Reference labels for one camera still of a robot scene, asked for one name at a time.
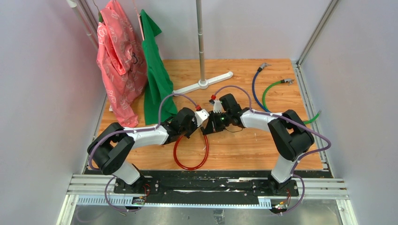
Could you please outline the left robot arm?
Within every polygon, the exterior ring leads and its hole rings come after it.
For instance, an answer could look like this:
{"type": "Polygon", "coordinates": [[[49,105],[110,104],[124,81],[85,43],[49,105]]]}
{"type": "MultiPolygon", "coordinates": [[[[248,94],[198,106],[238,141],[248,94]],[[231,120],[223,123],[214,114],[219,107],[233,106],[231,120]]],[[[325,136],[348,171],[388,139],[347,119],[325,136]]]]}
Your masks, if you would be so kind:
{"type": "Polygon", "coordinates": [[[187,107],[176,116],[160,125],[133,129],[122,127],[118,122],[109,125],[88,147],[90,161],[94,162],[103,175],[113,175],[126,184],[133,194],[144,187],[144,176],[133,164],[127,162],[130,151],[150,145],[174,143],[178,138],[189,138],[207,120],[205,109],[193,111],[187,107]]]}

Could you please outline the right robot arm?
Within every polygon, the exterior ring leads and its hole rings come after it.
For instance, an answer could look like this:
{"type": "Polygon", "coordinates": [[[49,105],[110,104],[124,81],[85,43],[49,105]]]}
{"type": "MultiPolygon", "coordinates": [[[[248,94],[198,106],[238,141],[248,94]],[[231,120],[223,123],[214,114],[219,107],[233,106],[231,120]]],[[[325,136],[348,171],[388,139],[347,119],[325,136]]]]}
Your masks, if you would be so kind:
{"type": "Polygon", "coordinates": [[[266,114],[241,108],[232,94],[213,100],[207,125],[201,131],[204,135],[219,133],[233,125],[240,128],[255,128],[271,134],[279,157],[268,176],[268,189],[273,195],[281,195],[292,178],[292,169],[298,158],[308,152],[314,144],[314,136],[304,127],[304,122],[294,110],[266,114]]]}

